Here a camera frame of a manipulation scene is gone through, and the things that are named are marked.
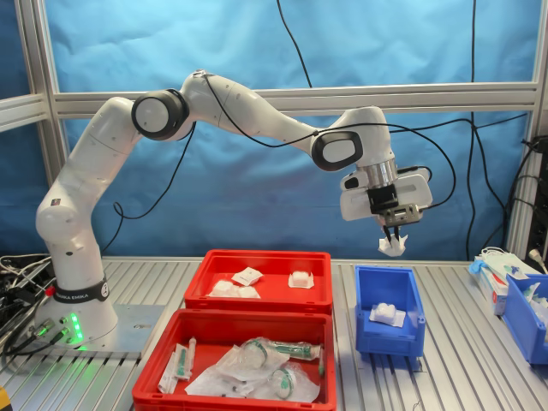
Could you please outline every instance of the black cable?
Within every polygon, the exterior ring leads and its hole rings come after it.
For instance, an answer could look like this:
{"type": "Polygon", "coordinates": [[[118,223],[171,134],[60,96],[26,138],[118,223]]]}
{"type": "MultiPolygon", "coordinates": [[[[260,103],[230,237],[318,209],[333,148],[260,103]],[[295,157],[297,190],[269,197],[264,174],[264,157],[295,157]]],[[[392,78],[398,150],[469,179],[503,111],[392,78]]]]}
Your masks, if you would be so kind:
{"type": "Polygon", "coordinates": [[[519,116],[513,116],[510,118],[505,118],[504,120],[499,120],[498,122],[490,122],[489,124],[484,124],[483,126],[476,127],[476,130],[479,128],[485,128],[485,127],[495,126],[497,124],[502,124],[503,122],[510,122],[512,120],[515,120],[516,118],[524,117],[526,115],[527,113],[523,113],[523,114],[520,114],[519,116]]]}
{"type": "MultiPolygon", "coordinates": [[[[472,3],[472,45],[471,45],[471,74],[470,74],[470,82],[474,83],[475,81],[475,75],[476,75],[476,0],[473,0],[472,3]]],[[[476,218],[476,207],[474,204],[474,197],[472,195],[472,189],[470,188],[470,171],[472,169],[472,156],[474,153],[474,112],[472,111],[470,113],[470,133],[472,135],[472,140],[470,142],[470,155],[468,156],[468,169],[466,174],[466,187],[468,190],[468,198],[470,199],[470,206],[472,207],[472,218],[470,218],[470,225],[468,226],[468,232],[466,234],[466,260],[470,260],[470,251],[469,251],[469,244],[470,244],[470,235],[472,234],[472,227],[474,226],[474,220],[476,218]]]]}
{"type": "Polygon", "coordinates": [[[472,226],[474,225],[474,220],[476,218],[476,207],[474,204],[474,197],[472,196],[472,189],[470,188],[470,170],[472,169],[472,155],[474,153],[474,131],[471,132],[472,139],[470,140],[470,154],[468,156],[468,170],[466,174],[466,188],[468,189],[468,198],[470,199],[470,205],[472,206],[472,218],[470,219],[470,225],[468,225],[468,232],[466,234],[466,260],[470,260],[470,233],[472,232],[472,226]]]}
{"type": "Polygon", "coordinates": [[[288,32],[289,36],[291,37],[291,40],[293,41],[293,44],[295,45],[295,49],[297,50],[297,54],[299,55],[299,58],[301,60],[302,70],[305,72],[305,76],[307,77],[308,86],[310,88],[312,88],[312,83],[310,82],[310,77],[308,77],[307,66],[305,65],[305,61],[302,59],[301,50],[299,49],[299,45],[297,45],[297,42],[295,41],[295,38],[293,37],[293,34],[291,33],[291,30],[289,30],[289,27],[288,27],[287,23],[285,22],[285,19],[283,18],[282,5],[280,4],[280,0],[277,0],[277,9],[280,12],[280,17],[282,18],[282,23],[285,26],[285,30],[288,32]]]}
{"type": "MultiPolygon", "coordinates": [[[[524,114],[520,114],[519,116],[513,116],[513,117],[510,117],[510,118],[505,118],[504,120],[500,120],[498,122],[489,122],[487,124],[484,124],[483,126],[476,127],[476,129],[495,126],[497,124],[502,124],[503,122],[510,122],[512,120],[515,120],[516,118],[521,118],[521,117],[524,117],[526,115],[527,115],[527,113],[524,113],[524,114]]],[[[432,124],[431,126],[413,128],[413,130],[415,130],[415,131],[429,130],[431,128],[447,126],[448,124],[452,124],[454,122],[467,122],[469,124],[472,124],[472,121],[469,118],[461,117],[461,118],[456,118],[455,120],[449,120],[447,122],[439,122],[438,124],[432,124]]],[[[390,133],[391,134],[394,134],[394,133],[407,133],[407,130],[391,130],[390,133]]]]}
{"type": "Polygon", "coordinates": [[[23,341],[21,344],[19,344],[17,347],[14,347],[12,348],[11,350],[9,351],[5,351],[3,352],[4,355],[7,355],[7,356],[12,356],[12,355],[17,355],[17,353],[21,352],[22,349],[28,347],[31,343],[33,343],[34,341],[36,341],[36,336],[35,335],[31,335],[29,338],[27,338],[25,341],[23,341]]]}
{"type": "Polygon", "coordinates": [[[540,181],[540,177],[537,176],[531,176],[530,174],[524,174],[523,176],[517,177],[518,181],[522,178],[534,178],[537,182],[540,181]]]}
{"type": "Polygon", "coordinates": [[[12,354],[11,356],[13,357],[16,357],[18,355],[32,355],[32,354],[37,354],[39,353],[40,351],[44,351],[46,348],[49,348],[51,346],[53,346],[55,343],[53,342],[48,342],[46,345],[40,347],[40,348],[36,348],[34,349],[33,351],[27,351],[25,353],[15,353],[15,354],[12,354]]]}
{"type": "MultiPolygon", "coordinates": [[[[118,204],[120,206],[120,208],[122,209],[122,206],[120,205],[120,203],[115,202],[114,206],[116,206],[116,204],[118,204]]],[[[123,223],[123,217],[120,217],[120,223],[118,224],[118,228],[116,229],[116,233],[114,233],[114,235],[110,239],[109,243],[106,246],[104,246],[104,248],[101,250],[101,253],[104,253],[107,250],[107,248],[110,247],[110,244],[112,244],[112,242],[118,237],[118,233],[120,232],[120,229],[122,228],[122,223],[123,223]]]]}
{"type": "Polygon", "coordinates": [[[533,211],[536,210],[536,207],[534,206],[534,204],[531,204],[531,203],[528,202],[528,201],[525,201],[525,200],[522,200],[522,199],[514,199],[514,201],[519,201],[519,202],[521,202],[521,203],[523,203],[523,204],[527,204],[528,206],[530,206],[530,207],[533,209],[533,211]]]}
{"type": "Polygon", "coordinates": [[[150,213],[152,210],[154,210],[154,207],[156,207],[158,205],[158,203],[160,202],[160,200],[167,194],[167,192],[170,190],[171,188],[171,184],[173,184],[173,181],[175,180],[175,176],[177,174],[177,171],[179,170],[179,167],[181,166],[181,163],[182,163],[182,160],[185,158],[185,154],[187,153],[187,149],[188,149],[188,145],[190,144],[190,140],[192,139],[192,137],[194,136],[194,130],[196,129],[196,122],[193,123],[192,127],[190,128],[190,131],[188,132],[188,140],[187,140],[187,144],[185,145],[185,148],[184,150],[182,151],[182,155],[181,155],[181,158],[179,158],[179,162],[177,163],[177,166],[175,167],[175,171],[173,171],[173,175],[171,176],[171,179],[170,179],[170,183],[168,184],[168,187],[164,190],[164,192],[158,197],[158,199],[154,202],[154,204],[152,205],[151,208],[148,209],[148,211],[146,211],[145,213],[141,214],[140,216],[137,216],[137,217],[130,217],[130,216],[126,216],[124,215],[123,213],[123,208],[122,206],[120,205],[120,203],[118,203],[117,201],[114,202],[114,204],[112,205],[114,207],[114,211],[116,212],[116,214],[118,214],[120,216],[120,223],[118,224],[118,229],[116,230],[116,233],[114,234],[114,236],[112,237],[112,239],[109,241],[109,243],[103,248],[103,250],[101,251],[101,253],[104,253],[108,247],[110,247],[110,244],[112,244],[112,242],[114,242],[114,240],[116,239],[116,237],[118,236],[118,233],[120,232],[120,228],[122,227],[122,223],[123,223],[123,220],[124,219],[127,219],[127,220],[138,220],[139,218],[143,218],[144,216],[146,216],[148,213],[150,213]]]}
{"type": "Polygon", "coordinates": [[[432,179],[432,176],[433,176],[433,173],[432,173],[432,169],[426,165],[420,165],[419,166],[420,169],[425,169],[426,171],[428,171],[428,182],[430,182],[430,180],[432,179]]]}
{"type": "Polygon", "coordinates": [[[489,191],[491,192],[491,194],[493,195],[493,197],[495,197],[495,200],[497,201],[497,203],[501,206],[501,208],[503,210],[503,222],[505,222],[508,219],[508,216],[507,216],[507,213],[506,213],[506,206],[500,200],[497,193],[495,193],[495,190],[493,189],[493,187],[491,187],[491,184],[489,183],[489,173],[487,171],[487,161],[485,159],[485,152],[483,150],[483,144],[481,143],[480,133],[478,133],[478,129],[476,127],[473,128],[473,131],[474,131],[474,134],[476,136],[476,140],[478,141],[478,146],[480,148],[479,153],[481,154],[481,162],[483,163],[483,175],[484,175],[484,178],[485,178],[485,184],[486,184],[487,188],[489,189],[489,191]]]}
{"type": "MultiPolygon", "coordinates": [[[[219,97],[217,96],[217,94],[215,93],[215,90],[213,90],[213,87],[211,86],[211,83],[208,79],[208,76],[211,75],[211,74],[208,74],[205,76],[205,81],[207,83],[207,85],[209,86],[209,89],[211,90],[211,93],[213,94],[213,97],[215,97],[215,99],[217,100],[217,103],[219,104],[219,107],[221,108],[221,111],[226,115],[226,117],[229,119],[229,121],[232,123],[232,125],[234,127],[236,127],[238,129],[238,131],[240,131],[240,133],[244,136],[246,136],[247,138],[249,138],[250,140],[252,141],[255,141],[256,143],[258,144],[261,144],[262,146],[266,146],[266,147],[270,147],[270,148],[278,148],[278,147],[284,147],[284,146],[289,146],[291,144],[294,144],[296,142],[299,142],[299,141],[302,141],[304,139],[308,139],[310,137],[312,137],[313,135],[318,135],[319,134],[319,131],[318,130],[314,130],[312,133],[310,134],[307,134],[303,137],[300,137],[299,139],[297,140],[293,140],[293,141],[290,141],[290,142],[287,142],[287,143],[282,143],[282,144],[278,144],[278,145],[272,145],[272,144],[267,144],[267,143],[264,143],[260,140],[257,140],[255,139],[254,137],[252,137],[251,135],[247,134],[245,131],[243,131],[240,126],[238,126],[234,120],[232,120],[232,117],[229,115],[229,113],[227,113],[226,109],[224,108],[224,106],[221,104],[221,100],[219,100],[219,97]]],[[[401,128],[405,131],[409,131],[413,134],[416,134],[418,135],[419,137],[422,137],[423,139],[427,140],[427,141],[430,141],[445,157],[445,159],[447,160],[447,163],[449,164],[449,167],[451,168],[451,173],[453,175],[453,188],[451,189],[451,192],[450,194],[447,196],[447,198],[437,204],[432,204],[430,206],[428,206],[427,208],[435,208],[435,207],[438,207],[442,204],[444,204],[445,202],[447,202],[451,196],[453,195],[453,193],[455,192],[455,188],[456,188],[456,173],[455,173],[455,168],[453,167],[453,164],[451,163],[451,160],[450,158],[447,156],[447,154],[445,153],[444,149],[442,147],[439,146],[438,143],[436,143],[434,140],[426,137],[425,135],[419,133],[418,131],[415,131],[411,128],[408,128],[408,127],[405,127],[405,126],[400,126],[399,124],[389,124],[389,123],[381,123],[381,122],[357,122],[355,124],[348,124],[348,125],[345,125],[345,126],[337,126],[337,127],[329,127],[329,128],[324,128],[322,129],[322,133],[326,132],[326,131],[336,131],[336,130],[343,130],[345,128],[351,128],[351,127],[356,127],[356,126],[386,126],[386,127],[396,127],[396,128],[401,128]]]]}
{"type": "Polygon", "coordinates": [[[25,340],[25,342],[20,344],[18,347],[15,347],[14,349],[11,348],[14,345],[17,338],[19,337],[19,335],[25,329],[25,327],[27,327],[28,323],[30,323],[30,321],[34,318],[34,314],[36,313],[36,310],[38,309],[38,307],[40,306],[40,304],[42,303],[43,300],[44,299],[37,299],[33,306],[29,306],[29,307],[33,308],[32,312],[23,321],[21,321],[17,325],[17,327],[15,327],[15,329],[12,331],[12,333],[9,335],[8,339],[6,340],[6,343],[3,346],[3,350],[2,350],[2,355],[3,356],[14,355],[14,354],[16,354],[16,352],[18,350],[21,350],[21,349],[25,348],[28,344],[30,344],[32,342],[32,341],[29,342],[28,339],[27,339],[27,340],[25,340]]]}

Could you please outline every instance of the blue plastic bin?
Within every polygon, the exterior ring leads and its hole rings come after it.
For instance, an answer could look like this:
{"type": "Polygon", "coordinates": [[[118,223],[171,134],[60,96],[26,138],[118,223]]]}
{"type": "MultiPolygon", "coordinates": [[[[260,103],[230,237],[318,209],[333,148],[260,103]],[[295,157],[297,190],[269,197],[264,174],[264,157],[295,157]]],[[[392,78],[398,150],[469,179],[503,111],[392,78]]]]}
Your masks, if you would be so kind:
{"type": "Polygon", "coordinates": [[[544,274],[528,276],[527,280],[515,280],[506,276],[508,297],[503,318],[525,360],[529,364],[548,364],[548,344],[545,343],[546,327],[523,296],[523,291],[527,287],[540,283],[535,294],[548,297],[548,276],[544,274]]]}
{"type": "Polygon", "coordinates": [[[426,320],[410,268],[355,267],[356,349],[361,353],[422,356],[426,320]],[[394,304],[405,311],[402,328],[369,320],[372,306],[394,304]]]}

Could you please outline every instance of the metal workbench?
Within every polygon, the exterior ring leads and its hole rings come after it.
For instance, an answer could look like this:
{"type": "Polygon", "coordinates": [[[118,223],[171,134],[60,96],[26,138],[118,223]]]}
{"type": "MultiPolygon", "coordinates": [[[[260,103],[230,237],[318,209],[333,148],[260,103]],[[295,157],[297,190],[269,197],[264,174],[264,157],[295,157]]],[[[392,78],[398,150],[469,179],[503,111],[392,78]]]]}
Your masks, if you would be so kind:
{"type": "MultiPolygon", "coordinates": [[[[396,263],[332,262],[338,409],[548,410],[548,367],[523,360],[504,322],[489,314],[465,264],[396,263]],[[362,357],[353,349],[354,264],[414,268],[427,325],[420,371],[411,371],[402,357],[362,357]]],[[[167,307],[143,360],[85,352],[17,357],[0,372],[14,409],[131,409],[131,388],[171,313],[184,307],[183,294],[199,264],[194,258],[104,259],[115,302],[167,307]]]]}

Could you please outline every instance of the transparent plastic packaging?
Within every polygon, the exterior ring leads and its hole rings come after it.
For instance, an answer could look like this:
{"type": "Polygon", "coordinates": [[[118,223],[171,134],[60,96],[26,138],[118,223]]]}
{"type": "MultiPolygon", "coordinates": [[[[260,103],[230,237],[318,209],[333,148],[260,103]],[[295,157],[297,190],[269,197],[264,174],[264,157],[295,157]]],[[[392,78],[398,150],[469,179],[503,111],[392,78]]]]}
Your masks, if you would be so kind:
{"type": "Polygon", "coordinates": [[[278,368],[264,384],[247,397],[261,400],[313,402],[319,395],[319,386],[313,383],[301,366],[288,362],[278,368]]]}

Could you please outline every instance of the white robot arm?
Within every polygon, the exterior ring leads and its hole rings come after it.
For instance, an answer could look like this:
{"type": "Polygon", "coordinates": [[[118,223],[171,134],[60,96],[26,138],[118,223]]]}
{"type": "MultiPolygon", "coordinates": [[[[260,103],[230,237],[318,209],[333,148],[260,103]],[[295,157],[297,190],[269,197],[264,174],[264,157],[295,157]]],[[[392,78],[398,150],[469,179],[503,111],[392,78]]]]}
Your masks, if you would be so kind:
{"type": "Polygon", "coordinates": [[[390,235],[389,227],[419,221],[421,208],[432,203],[424,173],[397,174],[390,134],[377,107],[347,110],[329,128],[315,128],[280,113],[252,90],[203,70],[191,74],[181,91],[149,92],[134,103],[111,98],[86,127],[37,212],[36,227],[51,253],[57,282],[35,320],[50,319],[57,329],[66,329],[58,345],[77,347],[116,326],[92,232],[93,207],[142,136],[179,140],[197,121],[282,143],[309,135],[291,145],[320,169],[356,164],[341,181],[345,220],[375,216],[390,235]]]}

